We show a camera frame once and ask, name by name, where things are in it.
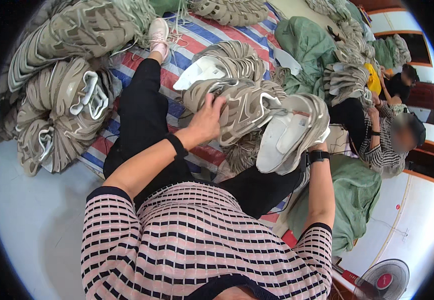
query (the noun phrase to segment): pink striped top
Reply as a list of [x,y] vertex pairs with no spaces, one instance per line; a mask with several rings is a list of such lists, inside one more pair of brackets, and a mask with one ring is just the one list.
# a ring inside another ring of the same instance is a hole
[[326,299],[331,243],[315,223],[291,249],[206,184],[165,187],[137,213],[124,191],[100,187],[85,208],[82,283],[87,299],[213,299],[232,286],[259,299]]

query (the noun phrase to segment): black wrist strap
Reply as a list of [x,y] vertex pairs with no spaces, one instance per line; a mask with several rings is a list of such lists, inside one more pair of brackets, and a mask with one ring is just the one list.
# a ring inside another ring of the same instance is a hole
[[316,161],[324,161],[324,159],[330,159],[330,154],[322,150],[314,150],[309,153],[309,161],[312,164]]
[[175,160],[184,159],[184,157],[189,155],[189,152],[185,150],[184,146],[182,145],[182,142],[179,140],[178,137],[176,137],[175,135],[169,132],[165,135],[165,138],[172,144],[172,146],[175,149],[175,152],[177,152],[177,155],[174,156]]

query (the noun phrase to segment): woman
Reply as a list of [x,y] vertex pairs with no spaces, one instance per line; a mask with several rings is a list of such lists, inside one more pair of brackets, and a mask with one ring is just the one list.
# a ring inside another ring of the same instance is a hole
[[399,101],[405,104],[409,99],[411,86],[419,80],[417,70],[409,64],[404,64],[402,72],[397,74],[387,73],[382,66],[380,67],[380,71],[382,91],[379,94],[379,98],[386,100],[389,104]]
[[348,130],[352,152],[372,170],[397,176],[405,169],[409,151],[424,143],[425,127],[409,113],[399,118],[402,122],[394,122],[391,105],[374,92],[372,101],[375,107],[364,111],[360,99],[345,99],[329,108],[330,123]]
[[[307,229],[291,249],[243,207],[256,213],[266,203],[255,191],[292,189],[301,173],[250,172],[221,186],[196,182],[183,157],[219,135],[225,99],[208,94],[189,126],[169,135],[167,100],[158,93],[159,65],[168,54],[165,21],[153,21],[149,34],[150,55],[120,98],[121,141],[112,149],[124,161],[106,161],[115,170],[87,198],[81,261],[87,299],[326,299],[335,214],[326,144],[310,149],[317,158],[310,165]],[[134,205],[134,197],[165,181],[140,208]]]

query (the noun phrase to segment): hand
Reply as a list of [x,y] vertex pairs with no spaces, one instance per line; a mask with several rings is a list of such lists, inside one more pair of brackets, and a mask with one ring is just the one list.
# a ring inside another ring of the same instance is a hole
[[220,134],[220,109],[225,103],[225,97],[217,97],[208,93],[205,95],[205,103],[194,115],[187,128],[175,133],[185,149],[190,150],[195,146],[210,141]]
[[382,86],[382,88],[385,88],[386,82],[384,81],[384,72],[380,72],[379,80],[380,80],[380,85]]
[[324,141],[324,142],[317,143],[313,146],[310,146],[309,149],[307,149],[307,150],[309,152],[312,152],[314,150],[322,150],[322,151],[328,152],[327,142]]
[[374,92],[374,91],[372,91],[371,94],[372,94],[372,103],[374,105],[376,105],[376,106],[381,105],[381,101],[379,99],[379,95],[377,95],[377,93]]
[[379,111],[375,107],[371,107],[367,110],[367,114],[372,121],[372,129],[374,131],[377,131],[376,129],[380,130]]

